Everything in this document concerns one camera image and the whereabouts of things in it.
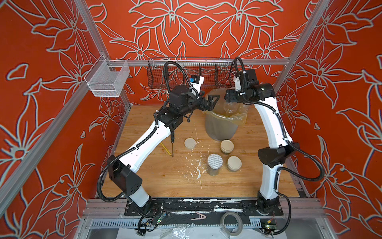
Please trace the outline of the beige jar lid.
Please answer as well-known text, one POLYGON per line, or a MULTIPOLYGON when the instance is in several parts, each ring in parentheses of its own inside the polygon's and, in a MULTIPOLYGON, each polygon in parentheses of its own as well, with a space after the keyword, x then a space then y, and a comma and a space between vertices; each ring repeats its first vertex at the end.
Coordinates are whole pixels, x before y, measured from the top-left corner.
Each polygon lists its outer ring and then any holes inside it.
POLYGON ((196 140, 194 138, 186 138, 185 141, 184 141, 184 145, 187 149, 189 150, 193 150, 195 147, 196 147, 196 140))

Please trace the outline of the jar with foil seal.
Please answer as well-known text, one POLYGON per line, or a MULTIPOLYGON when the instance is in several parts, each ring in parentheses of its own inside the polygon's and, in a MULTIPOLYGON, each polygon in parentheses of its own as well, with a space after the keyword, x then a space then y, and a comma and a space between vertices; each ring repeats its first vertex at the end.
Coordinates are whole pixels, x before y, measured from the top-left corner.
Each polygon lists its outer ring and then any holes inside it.
POLYGON ((216 176, 219 174, 220 168, 223 165, 223 159, 219 154, 210 154, 208 156, 208 174, 216 176))

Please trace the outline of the clear jar with tea leaves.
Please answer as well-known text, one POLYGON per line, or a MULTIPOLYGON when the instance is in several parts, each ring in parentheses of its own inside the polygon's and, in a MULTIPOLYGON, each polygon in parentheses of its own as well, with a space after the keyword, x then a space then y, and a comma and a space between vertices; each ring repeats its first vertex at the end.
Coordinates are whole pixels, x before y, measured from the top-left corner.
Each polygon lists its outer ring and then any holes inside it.
POLYGON ((226 116, 231 116, 237 113, 239 108, 238 103, 224 103, 223 110, 226 116))

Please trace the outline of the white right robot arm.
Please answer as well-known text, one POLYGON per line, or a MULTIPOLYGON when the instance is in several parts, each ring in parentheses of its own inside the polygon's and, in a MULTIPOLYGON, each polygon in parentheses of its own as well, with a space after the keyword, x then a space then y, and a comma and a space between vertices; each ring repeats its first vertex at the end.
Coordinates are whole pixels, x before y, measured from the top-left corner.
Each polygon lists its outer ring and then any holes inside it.
POLYGON ((316 182, 324 178, 323 165, 312 155, 300 149, 299 143, 294 142, 287 132, 278 110, 276 93, 272 84, 259 83, 254 69, 246 69, 243 60, 235 57, 231 64, 235 70, 235 87, 225 93, 227 103, 243 103, 254 105, 265 127, 268 144, 258 150, 258 157, 263 165, 262 183, 257 197, 257 211, 262 215, 272 213, 280 206, 280 198, 287 201, 291 211, 290 199, 279 191, 280 174, 282 171, 306 181, 316 182), (311 159, 319 169, 316 177, 302 176, 284 167, 286 159, 299 152, 311 159))

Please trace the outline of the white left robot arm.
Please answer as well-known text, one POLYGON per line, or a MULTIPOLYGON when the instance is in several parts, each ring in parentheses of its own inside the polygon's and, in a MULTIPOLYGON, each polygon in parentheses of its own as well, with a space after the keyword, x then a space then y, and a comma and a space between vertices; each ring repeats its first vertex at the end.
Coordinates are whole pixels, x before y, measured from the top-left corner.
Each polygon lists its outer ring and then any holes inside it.
POLYGON ((204 77, 200 75, 188 76, 184 68, 174 61, 168 61, 163 66, 163 76, 169 93, 163 106, 154 114, 154 120, 149 129, 133 144, 131 148, 118 156, 111 155, 101 171, 96 184, 98 197, 104 202, 111 203, 125 197, 135 211, 144 218, 154 218, 161 213, 150 202, 151 197, 142 186, 143 180, 137 175, 138 170, 151 152, 165 138, 175 141, 175 130, 184 119, 189 120, 194 110, 212 111, 220 96, 204 97, 201 90, 204 77), (176 66, 184 77, 184 84, 170 87, 169 66, 176 66), (102 181, 108 174, 112 182, 118 186, 121 193, 115 197, 106 197, 102 192, 102 181))

